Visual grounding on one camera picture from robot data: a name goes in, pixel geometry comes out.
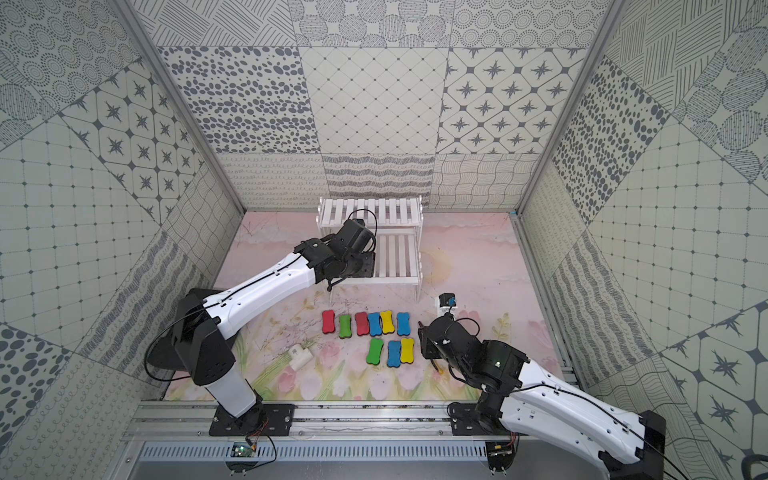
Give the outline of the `blue eraser shelf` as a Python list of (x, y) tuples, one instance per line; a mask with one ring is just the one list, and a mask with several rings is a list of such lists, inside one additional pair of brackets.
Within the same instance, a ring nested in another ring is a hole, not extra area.
[(410, 314), (408, 312), (398, 312), (396, 315), (397, 320), (397, 335), (401, 337), (408, 337), (411, 335), (410, 326)]
[(383, 334), (382, 321), (379, 312), (372, 312), (367, 315), (369, 323), (369, 333), (372, 337), (378, 337)]
[(399, 340), (389, 341), (387, 344), (387, 366), (399, 368), (401, 365), (402, 345)]

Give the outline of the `blue eraser top shelf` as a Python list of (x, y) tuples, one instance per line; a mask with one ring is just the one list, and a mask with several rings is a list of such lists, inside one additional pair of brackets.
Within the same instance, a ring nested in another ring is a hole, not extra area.
[(383, 334), (382, 321), (379, 312), (372, 312), (367, 315), (369, 323), (369, 333), (372, 337), (378, 337)]
[(410, 314), (408, 312), (398, 312), (396, 315), (397, 320), (397, 335), (401, 337), (408, 337), (411, 335), (410, 326)]

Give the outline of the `yellow eraser top shelf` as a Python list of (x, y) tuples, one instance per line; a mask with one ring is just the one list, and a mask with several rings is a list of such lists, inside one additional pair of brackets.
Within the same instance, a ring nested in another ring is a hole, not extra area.
[(384, 335), (392, 334), (395, 332), (395, 325), (393, 322), (393, 313), (391, 310), (382, 311), (380, 313), (381, 330)]

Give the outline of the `yellow eraser shelf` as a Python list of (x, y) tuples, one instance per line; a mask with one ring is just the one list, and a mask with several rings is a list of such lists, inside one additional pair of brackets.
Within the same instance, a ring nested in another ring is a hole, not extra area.
[(395, 325), (393, 322), (393, 313), (391, 310), (382, 311), (380, 313), (381, 330), (384, 335), (392, 334), (395, 332)]
[(403, 338), (400, 341), (401, 352), (400, 362), (402, 364), (412, 364), (414, 362), (415, 341), (413, 338)]

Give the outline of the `green eraser shelf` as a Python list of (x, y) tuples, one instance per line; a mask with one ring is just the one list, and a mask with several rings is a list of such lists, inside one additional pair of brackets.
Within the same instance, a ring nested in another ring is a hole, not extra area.
[(348, 339), (352, 337), (352, 318), (350, 315), (339, 316), (339, 337), (341, 339)]
[(369, 365), (379, 365), (383, 348), (384, 342), (380, 338), (372, 338), (366, 355), (366, 363)]

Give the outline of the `red eraser top shelf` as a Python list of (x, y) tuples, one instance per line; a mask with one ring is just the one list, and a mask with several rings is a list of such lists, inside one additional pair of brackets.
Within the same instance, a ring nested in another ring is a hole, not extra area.
[(325, 310), (321, 314), (322, 333), (332, 334), (336, 331), (336, 316), (333, 310)]
[(370, 334), (370, 323), (366, 312), (357, 312), (354, 315), (356, 334), (365, 336)]

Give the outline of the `green eraser top shelf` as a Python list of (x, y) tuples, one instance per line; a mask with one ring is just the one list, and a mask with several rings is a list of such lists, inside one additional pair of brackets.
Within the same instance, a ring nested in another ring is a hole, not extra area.
[(352, 318), (350, 315), (339, 316), (339, 337), (341, 339), (348, 339), (352, 337)]

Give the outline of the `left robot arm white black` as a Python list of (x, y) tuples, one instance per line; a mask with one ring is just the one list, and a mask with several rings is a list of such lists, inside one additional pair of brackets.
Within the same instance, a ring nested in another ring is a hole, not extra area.
[(227, 290), (180, 307), (170, 345), (191, 376), (235, 419), (253, 411), (257, 393), (236, 368), (228, 345), (246, 324), (289, 296), (325, 282), (328, 288), (348, 278), (370, 278), (375, 264), (376, 231), (362, 219), (347, 219), (322, 238), (300, 242), (272, 267)]

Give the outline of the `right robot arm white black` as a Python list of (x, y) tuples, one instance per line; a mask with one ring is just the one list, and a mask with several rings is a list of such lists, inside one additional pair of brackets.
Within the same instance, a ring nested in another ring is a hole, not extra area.
[(665, 419), (600, 401), (551, 374), (522, 351), (480, 340), (452, 314), (418, 329), (422, 356), (444, 360), (477, 403), (447, 408), (456, 436), (532, 436), (596, 466), (608, 479), (661, 479)]

